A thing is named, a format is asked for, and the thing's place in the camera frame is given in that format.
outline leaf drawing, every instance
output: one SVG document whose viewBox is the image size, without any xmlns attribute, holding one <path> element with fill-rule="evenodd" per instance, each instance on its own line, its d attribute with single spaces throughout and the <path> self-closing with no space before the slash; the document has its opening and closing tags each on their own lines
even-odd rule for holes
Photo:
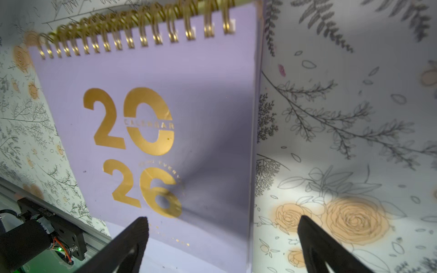
<svg viewBox="0 0 437 273">
<path fill-rule="evenodd" d="M 296 201 L 296 205 L 300 206 L 300 205 L 303 205 L 305 203 L 308 203 L 311 200 L 311 198 L 313 198 L 313 197 L 314 196 L 303 196 Z"/>
<path fill-rule="evenodd" d="M 270 219 L 262 216 L 258 216 L 258 217 L 260 218 L 261 223 L 263 223 L 264 225 L 273 225 L 273 222 Z"/>
<path fill-rule="evenodd" d="M 377 66 L 374 69 L 372 69 L 372 71 L 369 73 L 369 77 L 372 77 L 373 75 L 378 73 L 378 71 L 379 71 L 379 66 Z"/>
<path fill-rule="evenodd" d="M 420 204 L 420 198 L 419 197 L 412 195 L 412 196 L 410 196 L 410 198 L 411 198 L 411 201 L 413 201 L 414 203 Z"/>
<path fill-rule="evenodd" d="M 401 254 L 401 255 L 405 254 L 404 248 L 400 244 L 398 244 L 396 242 L 392 242 L 392 248 L 398 254 Z"/>
<path fill-rule="evenodd" d="M 304 99 L 308 102 L 315 102 L 317 99 L 325 100 L 329 92 L 337 86 L 334 80 L 329 81 L 326 86 L 318 83 L 312 88 L 305 89 L 295 87 L 290 81 L 285 85 L 276 86 L 263 71 L 261 73 L 288 103 L 288 108 L 282 112 L 282 115 L 285 116 L 286 122 L 293 122 L 290 130 L 306 141 L 312 141 L 316 134 L 321 132 L 331 133 L 333 144 L 330 148 L 340 152 L 346 159 L 352 159 L 356 156 L 352 153 L 356 145 L 351 142 L 361 139 L 370 146 L 379 145 L 381 147 L 379 155 L 385 156 L 387 162 L 402 163 L 404 168 L 416 170 L 416 167 L 420 166 L 416 159 L 427 155 L 434 158 L 431 167 L 437 170 L 437 141 L 427 141 L 422 148 L 412 147 L 414 144 L 412 141 L 401 143 L 402 134 L 414 133 L 413 122 L 395 119 L 384 123 L 379 128 L 366 127 L 362 133 L 359 133 L 352 130 L 352 127 L 358 121 L 370 122 L 370 116 L 375 113 L 367 101 L 363 101 L 349 113 L 302 105 Z"/>
<path fill-rule="evenodd" d="M 302 178 L 299 176 L 290 177 L 290 178 L 287 178 L 287 179 L 283 180 L 282 182 L 280 182 L 278 185 L 278 188 L 283 189 L 283 190 L 296 188 L 296 187 L 302 185 L 302 183 L 304 183 L 305 180 L 306 180 L 305 178 Z"/>
<path fill-rule="evenodd" d="M 383 202 L 381 202 L 381 205 L 384 208 L 385 216 L 388 219 L 395 220 L 395 219 L 401 219 L 401 218 L 407 217 L 405 212 L 403 212 L 397 206 L 395 206 L 394 204 L 392 204 L 390 202 L 383 201 Z"/>
<path fill-rule="evenodd" d="M 367 5 L 370 2 L 373 2 L 373 0 L 364 0 L 361 5 Z M 375 11 L 380 12 L 386 10 L 393 2 L 394 0 L 383 0 L 381 5 Z M 421 3 L 421 0 L 397 0 L 389 17 L 394 17 L 404 10 L 405 12 L 401 17 L 401 21 L 411 18 L 409 22 L 409 28 L 414 29 L 413 33 L 416 37 L 416 40 L 420 42 L 423 40 L 423 38 L 428 36 L 426 31 L 430 28 L 428 21 L 431 20 L 431 17 L 423 15 L 423 11 L 427 10 L 428 8 L 429 7 L 427 5 Z"/>
<path fill-rule="evenodd" d="M 424 222 L 437 223 L 437 216 L 425 216 L 421 218 Z"/>
<path fill-rule="evenodd" d="M 375 254 L 363 249 L 355 249 L 352 252 L 363 264 L 367 265 L 369 269 L 376 272 L 390 272 L 388 265 Z"/>
<path fill-rule="evenodd" d="M 257 125 L 257 143 L 261 140 L 266 140 L 269 136 L 273 136 L 279 130 L 276 125 L 276 113 L 272 113 L 274 100 L 267 101 L 268 95 L 261 94 L 258 104 L 258 125 Z"/>
<path fill-rule="evenodd" d="M 319 181 L 322 180 L 323 178 L 323 172 L 321 169 L 319 168 L 313 168 L 310 172 L 309 172 L 309 177 L 311 177 L 314 181 Z"/>
<path fill-rule="evenodd" d="M 267 47 L 270 51 L 270 55 L 274 57 L 274 44 L 273 44 L 273 29 L 276 27 L 273 21 L 278 19 L 278 14 L 281 12 L 279 6 L 282 5 L 280 0 L 268 0 L 266 3 L 266 20 L 264 23 L 264 34 L 266 36 Z"/>
<path fill-rule="evenodd" d="M 259 156 L 262 158 L 257 160 L 256 165 L 255 196 L 261 196 L 265 190 L 270 189 L 273 177 L 279 172 L 280 166 L 284 166 L 271 158 Z"/>
<path fill-rule="evenodd" d="M 346 43 L 342 34 L 338 34 L 339 28 L 336 27 L 336 22 L 330 21 L 335 12 L 330 11 L 333 4 L 328 3 L 330 0 L 293 0 L 290 4 L 293 7 L 300 7 L 307 5 L 306 10 L 299 18 L 299 24 L 310 18 L 308 21 L 308 29 L 317 24 L 316 33 L 320 35 L 323 31 L 323 36 L 331 39 L 336 45 L 340 45 L 341 48 L 345 48 L 348 52 L 353 53 L 354 49 Z"/>
</svg>

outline botanical print paper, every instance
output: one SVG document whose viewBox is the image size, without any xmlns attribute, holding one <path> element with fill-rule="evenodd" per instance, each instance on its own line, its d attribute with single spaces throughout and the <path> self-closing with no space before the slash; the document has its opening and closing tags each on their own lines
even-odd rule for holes
<svg viewBox="0 0 437 273">
<path fill-rule="evenodd" d="M 375 272 L 437 272 L 436 9 L 266 2 L 254 272 L 305 272 L 302 215 Z"/>
</svg>

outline gold spiral binding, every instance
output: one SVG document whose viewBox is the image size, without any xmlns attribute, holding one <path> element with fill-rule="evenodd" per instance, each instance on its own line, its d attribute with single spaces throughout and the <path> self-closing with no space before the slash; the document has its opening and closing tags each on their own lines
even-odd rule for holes
<svg viewBox="0 0 437 273">
<path fill-rule="evenodd" d="M 185 35 L 187 37 L 187 40 L 189 41 L 195 40 L 196 37 L 194 34 L 194 29 L 191 27 L 190 17 L 198 14 L 197 1 L 180 0 L 179 5 L 182 8 L 182 15 L 184 17 Z"/>
<path fill-rule="evenodd" d="M 178 42 L 176 27 L 174 26 L 174 20 L 177 18 L 177 15 L 180 13 L 178 6 L 176 5 L 165 5 L 166 10 L 166 19 L 167 19 L 167 30 L 168 36 L 170 37 L 171 43 Z"/>
<path fill-rule="evenodd" d="M 70 47 L 76 56 L 80 56 L 80 50 L 76 39 L 82 39 L 83 52 L 85 55 L 90 54 L 88 38 L 94 48 L 94 53 L 100 53 L 100 46 L 97 36 L 101 35 L 103 46 L 106 52 L 111 51 L 108 40 L 108 32 L 112 33 L 116 50 L 122 50 L 120 31 L 124 31 L 128 48 L 135 48 L 132 29 L 139 28 L 139 36 L 142 47 L 147 47 L 148 40 L 146 36 L 146 26 L 150 25 L 152 29 L 153 40 L 156 45 L 162 45 L 158 24 L 165 22 L 171 43 L 179 41 L 175 20 L 184 21 L 185 36 L 187 40 L 196 39 L 195 29 L 191 25 L 191 17 L 199 13 L 204 15 L 204 37 L 214 37 L 214 25 L 212 23 L 212 13 L 221 10 L 223 20 L 223 31 L 226 35 L 234 32 L 234 26 L 229 18 L 229 9 L 235 6 L 235 1 L 239 3 L 248 3 L 251 0 L 178 0 L 176 4 L 167 4 L 164 7 L 158 3 L 141 6 L 138 10 L 129 10 L 122 12 L 110 13 L 107 15 L 94 14 L 88 18 L 82 18 L 79 22 L 72 22 L 67 25 L 60 25 L 56 32 L 40 34 L 37 47 L 41 58 L 45 59 L 41 38 L 44 38 L 47 54 L 53 58 L 53 51 L 50 44 L 55 46 L 56 54 L 62 57 L 62 50 L 67 57 L 71 57 Z"/>
<path fill-rule="evenodd" d="M 205 1 L 205 14 L 203 19 L 203 31 L 205 38 L 214 37 L 214 26 L 212 24 L 212 12 L 218 10 L 219 6 L 216 0 Z"/>
<path fill-rule="evenodd" d="M 78 23 L 70 23 L 68 24 L 69 32 L 68 35 L 70 39 L 71 48 L 76 56 L 80 56 L 79 48 L 77 47 L 76 39 L 78 38 L 77 34 L 77 25 Z"/>
<path fill-rule="evenodd" d="M 88 46 L 88 19 L 86 18 L 82 18 L 79 21 L 79 25 L 80 25 L 80 37 L 82 38 L 82 43 L 83 43 L 83 51 L 85 52 L 85 55 L 88 55 L 90 53 L 90 47 Z"/>
<path fill-rule="evenodd" d="M 149 46 L 147 42 L 147 36 L 146 36 L 146 19 L 149 20 L 149 17 L 146 17 L 146 14 L 148 12 L 148 7 L 143 6 L 139 9 L 138 12 L 138 29 L 139 29 L 139 39 L 141 41 L 141 46 L 146 47 Z"/>
</svg>

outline cable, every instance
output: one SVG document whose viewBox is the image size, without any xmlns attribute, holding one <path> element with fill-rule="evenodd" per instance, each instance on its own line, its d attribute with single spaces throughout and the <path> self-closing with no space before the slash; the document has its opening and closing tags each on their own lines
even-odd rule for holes
<svg viewBox="0 0 437 273">
<path fill-rule="evenodd" d="M 18 217 L 18 214 L 13 210 L 0 210 L 0 213 L 9 213 L 9 214 L 12 214 L 13 216 L 17 217 L 18 219 L 20 219 Z"/>
<path fill-rule="evenodd" d="M 67 252 L 67 249 L 65 248 L 65 246 L 56 238 L 56 237 L 53 237 L 53 239 L 62 247 L 62 249 L 64 250 L 64 252 L 65 252 L 65 255 L 67 255 L 67 258 L 68 258 L 68 260 L 70 261 L 70 263 L 71 263 L 71 258 L 70 258 L 70 255 L 68 254 L 68 252 Z"/>
</svg>

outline metal ring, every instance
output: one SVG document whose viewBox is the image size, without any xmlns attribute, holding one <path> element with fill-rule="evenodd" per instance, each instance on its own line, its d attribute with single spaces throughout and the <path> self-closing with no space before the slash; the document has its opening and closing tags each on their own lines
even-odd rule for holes
<svg viewBox="0 0 437 273">
<path fill-rule="evenodd" d="M 108 22 L 108 15 L 104 16 L 102 14 L 95 14 L 95 24 L 96 31 L 100 32 L 102 35 L 103 47 L 105 48 L 105 51 L 110 52 L 111 46 L 109 45 L 108 40 L 108 25 L 110 25 L 110 22 Z"/>
<path fill-rule="evenodd" d="M 85 52 L 85 55 L 88 55 L 90 53 L 90 47 L 88 46 L 88 19 L 82 18 L 79 22 L 80 25 L 80 37 L 82 38 L 83 43 L 83 51 Z"/>
<path fill-rule="evenodd" d="M 172 43 L 178 42 L 177 30 L 174 26 L 174 20 L 177 18 L 176 10 L 179 10 L 177 5 L 165 5 L 168 36 L 170 37 L 170 42 Z"/>
<path fill-rule="evenodd" d="M 161 38 L 160 30 L 158 28 L 158 20 L 157 15 L 161 17 L 163 21 L 165 21 L 165 14 L 162 10 L 162 6 L 158 3 L 154 3 L 150 9 L 151 22 L 150 26 L 152 27 L 153 39 L 155 40 L 156 45 L 162 45 L 163 41 Z"/>
<path fill-rule="evenodd" d="M 78 23 L 69 23 L 67 28 L 69 30 L 68 36 L 70 38 L 71 48 L 76 56 L 80 56 L 79 48 L 77 47 L 76 37 L 77 37 L 77 25 Z"/>
<path fill-rule="evenodd" d="M 56 35 L 54 32 L 49 33 L 49 39 L 51 39 L 51 42 L 55 45 L 56 53 L 58 54 L 58 58 L 62 58 L 62 51 L 59 47 L 59 38 L 58 35 Z"/>
<path fill-rule="evenodd" d="M 67 57 L 71 57 L 70 48 L 68 47 L 67 44 L 67 35 L 68 35 L 67 26 L 63 24 L 58 26 L 56 29 L 56 33 L 57 33 L 57 37 L 61 41 L 62 47 L 64 48 L 65 55 L 67 55 Z"/>
<path fill-rule="evenodd" d="M 141 41 L 141 46 L 142 47 L 146 47 L 148 46 L 148 42 L 147 42 L 147 36 L 146 36 L 146 29 L 144 28 L 146 25 L 146 14 L 148 14 L 148 7 L 147 6 L 142 6 L 140 7 L 139 11 L 138 11 L 138 29 L 139 29 L 139 39 Z"/>
<path fill-rule="evenodd" d="M 181 0 L 180 6 L 182 9 L 182 15 L 184 17 L 184 26 L 185 26 L 185 36 L 187 40 L 195 40 L 194 29 L 191 27 L 190 17 L 195 15 L 195 12 L 191 9 L 191 1 Z"/>
<path fill-rule="evenodd" d="M 99 41 L 97 39 L 97 23 L 95 15 L 88 19 L 88 34 L 91 38 L 91 43 L 93 44 L 94 53 L 100 53 Z"/>
<path fill-rule="evenodd" d="M 225 34 L 232 34 L 231 22 L 229 20 L 229 8 L 231 0 L 222 0 L 222 17 L 223 17 L 223 31 Z"/>
<path fill-rule="evenodd" d="M 219 7 L 217 5 L 216 0 L 206 0 L 205 1 L 205 15 L 204 15 L 204 26 L 203 32 L 205 38 L 214 37 L 214 26 L 212 25 L 212 12 L 214 10 L 218 10 Z"/>
<path fill-rule="evenodd" d="M 45 39 L 45 46 L 47 48 L 47 53 L 49 54 L 49 57 L 51 59 L 53 59 L 53 51 L 52 51 L 52 48 L 51 48 L 50 43 L 49 43 L 49 36 L 47 34 L 45 34 L 45 33 L 39 34 L 38 35 L 38 41 L 37 41 L 37 47 L 39 49 L 39 54 L 41 54 L 41 58 L 43 60 L 45 60 L 45 54 L 44 54 L 44 51 L 42 50 L 40 37 L 44 37 L 44 39 Z"/>
<path fill-rule="evenodd" d="M 134 11 L 122 11 L 120 13 L 120 20 L 123 23 L 123 29 L 125 30 L 125 36 L 126 41 L 128 43 L 129 48 L 135 48 L 134 45 L 134 39 L 132 37 L 132 28 L 133 28 L 133 22 L 132 22 L 132 16 L 134 15 Z"/>
</svg>

